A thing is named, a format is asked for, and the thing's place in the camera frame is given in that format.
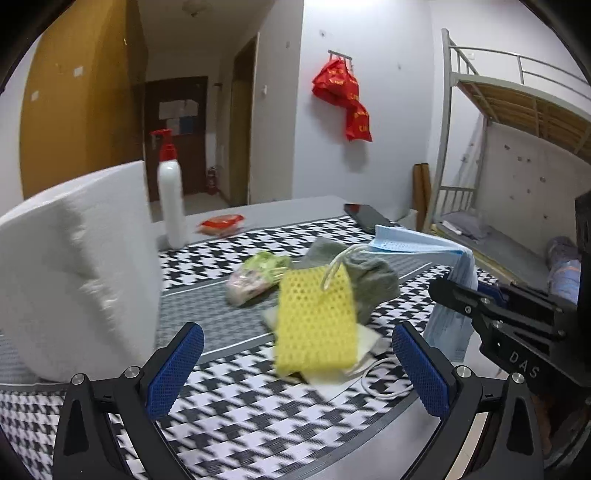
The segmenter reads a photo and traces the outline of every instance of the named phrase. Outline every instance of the red bag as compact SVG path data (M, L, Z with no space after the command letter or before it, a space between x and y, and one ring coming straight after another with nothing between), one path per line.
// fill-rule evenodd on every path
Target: red bag
M329 60L312 81L312 93L331 105L349 108L359 100L359 84L344 59Z
M347 140L365 140L373 142L369 131L369 113L361 103L347 109L347 122L345 128Z

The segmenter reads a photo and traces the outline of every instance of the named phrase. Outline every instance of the ceiling light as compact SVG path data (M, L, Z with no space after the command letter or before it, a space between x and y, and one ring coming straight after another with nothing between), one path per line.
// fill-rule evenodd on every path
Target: ceiling light
M193 18L212 9L212 5L206 0L184 0L183 12Z

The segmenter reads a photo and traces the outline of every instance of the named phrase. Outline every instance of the white foam block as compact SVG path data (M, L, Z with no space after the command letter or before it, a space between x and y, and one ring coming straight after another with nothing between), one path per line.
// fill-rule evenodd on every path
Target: white foam block
M142 366L162 283L144 163L63 183L1 217L0 272L0 329L41 378Z

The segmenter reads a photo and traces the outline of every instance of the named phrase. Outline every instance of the mattress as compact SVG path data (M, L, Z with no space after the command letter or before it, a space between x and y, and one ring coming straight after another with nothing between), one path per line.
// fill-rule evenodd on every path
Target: mattress
M433 233L449 238L472 250L476 265L503 281L515 281L547 291L550 271L539 255L519 244L504 233L492 228L483 240L472 240L458 235L440 223L432 226Z

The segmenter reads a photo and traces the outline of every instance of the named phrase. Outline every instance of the spray bottle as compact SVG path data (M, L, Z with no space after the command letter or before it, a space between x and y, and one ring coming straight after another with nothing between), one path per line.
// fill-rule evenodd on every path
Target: spray bottle
M165 128L150 132L162 136L160 165L158 166L158 192L160 206L170 248L178 250L187 244L187 222L183 207L181 167L177 161L172 130Z

